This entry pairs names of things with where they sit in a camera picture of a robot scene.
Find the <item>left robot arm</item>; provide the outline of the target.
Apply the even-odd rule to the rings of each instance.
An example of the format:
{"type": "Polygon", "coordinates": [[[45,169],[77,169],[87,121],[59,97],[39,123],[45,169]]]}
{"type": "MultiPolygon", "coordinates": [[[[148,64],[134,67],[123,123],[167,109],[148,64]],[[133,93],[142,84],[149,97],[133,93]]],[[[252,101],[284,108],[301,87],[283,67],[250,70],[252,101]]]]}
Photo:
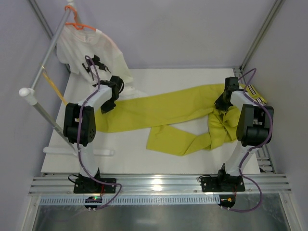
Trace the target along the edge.
{"type": "Polygon", "coordinates": [[[116,107],[116,100],[124,89],[118,76],[94,85],[95,91],[79,103],[69,103],[65,108],[64,136],[76,144],[80,172],[74,181],[74,193],[115,193],[116,179],[101,178],[95,161],[93,141],[96,135],[95,113],[108,113],[116,107]]]}

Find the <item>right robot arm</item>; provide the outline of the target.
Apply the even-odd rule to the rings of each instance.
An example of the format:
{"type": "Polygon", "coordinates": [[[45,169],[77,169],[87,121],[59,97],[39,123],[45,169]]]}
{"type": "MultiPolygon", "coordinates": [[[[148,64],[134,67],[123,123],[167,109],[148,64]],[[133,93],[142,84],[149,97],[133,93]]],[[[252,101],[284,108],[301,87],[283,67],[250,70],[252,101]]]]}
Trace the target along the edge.
{"type": "Polygon", "coordinates": [[[245,191],[243,170],[259,148],[272,137],[274,109],[254,101],[240,88],[237,77],[225,79],[223,93],[215,101],[215,107],[227,111],[231,106],[240,110],[236,129],[237,145],[226,163],[218,171],[216,184],[220,191],[245,191]]]}

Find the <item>yellow-green trousers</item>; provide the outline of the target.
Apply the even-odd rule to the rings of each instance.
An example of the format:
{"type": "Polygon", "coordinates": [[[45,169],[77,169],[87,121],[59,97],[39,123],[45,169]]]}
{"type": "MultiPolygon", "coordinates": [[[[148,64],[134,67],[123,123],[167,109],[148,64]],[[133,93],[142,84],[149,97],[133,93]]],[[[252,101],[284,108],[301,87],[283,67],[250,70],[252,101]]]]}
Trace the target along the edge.
{"type": "Polygon", "coordinates": [[[118,101],[106,113],[95,114],[99,132],[124,132],[150,128],[148,150],[185,156],[200,150],[213,150],[236,140],[240,110],[215,108],[223,84],[201,85],[155,96],[118,101]],[[208,132],[196,135],[173,124],[208,117],[208,132]]]}

